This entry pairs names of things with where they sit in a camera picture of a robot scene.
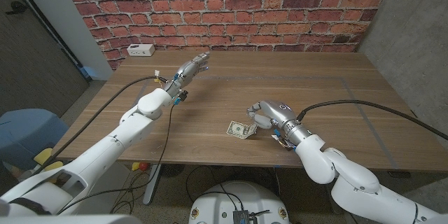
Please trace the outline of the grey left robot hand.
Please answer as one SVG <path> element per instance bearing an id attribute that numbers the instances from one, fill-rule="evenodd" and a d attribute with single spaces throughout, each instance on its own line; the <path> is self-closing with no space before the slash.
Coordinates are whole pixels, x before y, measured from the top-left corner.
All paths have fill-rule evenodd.
<path id="1" fill-rule="evenodd" d="M 186 87 L 193 78 L 202 71 L 208 69 L 207 60 L 209 59 L 210 52 L 203 52 L 192 60 L 184 63 L 178 71 L 174 74 L 174 77 L 165 86 L 164 90 L 170 95 L 171 98 L 177 96 L 184 87 Z"/>

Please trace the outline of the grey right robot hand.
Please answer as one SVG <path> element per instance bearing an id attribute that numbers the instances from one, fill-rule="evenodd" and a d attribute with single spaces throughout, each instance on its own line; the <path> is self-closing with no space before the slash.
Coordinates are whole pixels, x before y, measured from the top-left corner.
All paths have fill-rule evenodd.
<path id="1" fill-rule="evenodd" d="M 281 139 L 289 145 L 297 146 L 312 133 L 297 119 L 295 112 L 285 103 L 274 100 L 262 100 L 247 109 L 247 115 L 254 123 L 263 128 L 274 127 Z"/>

